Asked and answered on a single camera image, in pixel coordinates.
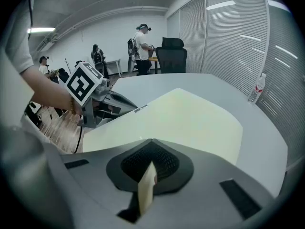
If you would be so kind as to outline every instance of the backpack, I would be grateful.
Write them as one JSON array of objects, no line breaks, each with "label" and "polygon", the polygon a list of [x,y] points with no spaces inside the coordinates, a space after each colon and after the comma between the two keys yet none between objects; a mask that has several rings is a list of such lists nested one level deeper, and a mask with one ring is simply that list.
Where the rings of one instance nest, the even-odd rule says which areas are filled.
[{"label": "backpack", "polygon": [[93,58],[94,58],[95,64],[102,62],[102,56],[101,56],[100,52],[95,52],[93,55]]},{"label": "backpack", "polygon": [[127,46],[128,46],[128,56],[129,57],[138,53],[138,49],[137,49],[137,46],[136,46],[134,38],[130,38],[128,40]]}]

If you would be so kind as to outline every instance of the water bottle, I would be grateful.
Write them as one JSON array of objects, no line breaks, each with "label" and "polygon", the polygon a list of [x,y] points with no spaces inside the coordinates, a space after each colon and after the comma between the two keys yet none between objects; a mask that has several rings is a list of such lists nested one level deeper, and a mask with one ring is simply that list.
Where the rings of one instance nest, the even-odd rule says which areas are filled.
[{"label": "water bottle", "polygon": [[266,74],[262,73],[262,76],[259,78],[259,80],[257,81],[254,89],[252,90],[250,97],[248,99],[248,102],[252,105],[254,105],[257,101],[257,99],[259,98],[259,96],[261,95],[264,87],[265,87],[265,78],[266,78]]}]

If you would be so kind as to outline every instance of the wooden floor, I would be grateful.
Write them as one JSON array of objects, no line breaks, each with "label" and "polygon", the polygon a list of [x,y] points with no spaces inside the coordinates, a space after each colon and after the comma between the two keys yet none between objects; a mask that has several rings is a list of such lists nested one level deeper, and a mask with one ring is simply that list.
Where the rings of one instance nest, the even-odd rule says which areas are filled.
[{"label": "wooden floor", "polygon": [[[121,78],[132,76],[136,76],[136,73],[125,73]],[[110,76],[110,84],[114,85],[118,79],[118,75]],[[80,119],[79,115],[72,115],[71,112],[68,111],[62,119],[60,119],[53,107],[43,107],[37,112],[37,114],[41,114],[42,119],[40,131],[50,138],[50,140],[64,153],[74,153],[81,130],[81,128],[77,126]],[[83,128],[77,153],[82,152],[83,136],[89,131],[91,131],[91,129]]]}]

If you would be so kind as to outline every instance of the white table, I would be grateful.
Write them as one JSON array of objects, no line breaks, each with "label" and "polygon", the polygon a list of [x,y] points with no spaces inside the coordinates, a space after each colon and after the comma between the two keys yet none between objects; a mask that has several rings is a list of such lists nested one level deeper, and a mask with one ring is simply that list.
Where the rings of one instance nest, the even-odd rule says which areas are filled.
[{"label": "white table", "polygon": [[287,145],[270,119],[227,82],[210,74],[156,74],[121,78],[113,87],[137,106],[182,88],[230,112],[243,126],[236,166],[278,196],[287,162]]},{"label": "white table", "polygon": [[123,74],[123,71],[121,69],[120,59],[112,60],[112,61],[107,61],[106,62],[106,66],[108,66],[111,63],[116,63],[116,68],[118,69],[119,76],[121,77],[121,75]]}]

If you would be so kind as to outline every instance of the bottle label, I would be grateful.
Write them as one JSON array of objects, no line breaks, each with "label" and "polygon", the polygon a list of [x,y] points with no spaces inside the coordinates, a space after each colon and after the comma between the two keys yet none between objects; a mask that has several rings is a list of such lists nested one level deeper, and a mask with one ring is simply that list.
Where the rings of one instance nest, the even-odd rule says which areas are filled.
[{"label": "bottle label", "polygon": [[262,91],[263,91],[263,86],[262,85],[260,85],[260,84],[257,84],[256,86],[255,86],[255,90],[258,92],[258,93],[261,93]]}]

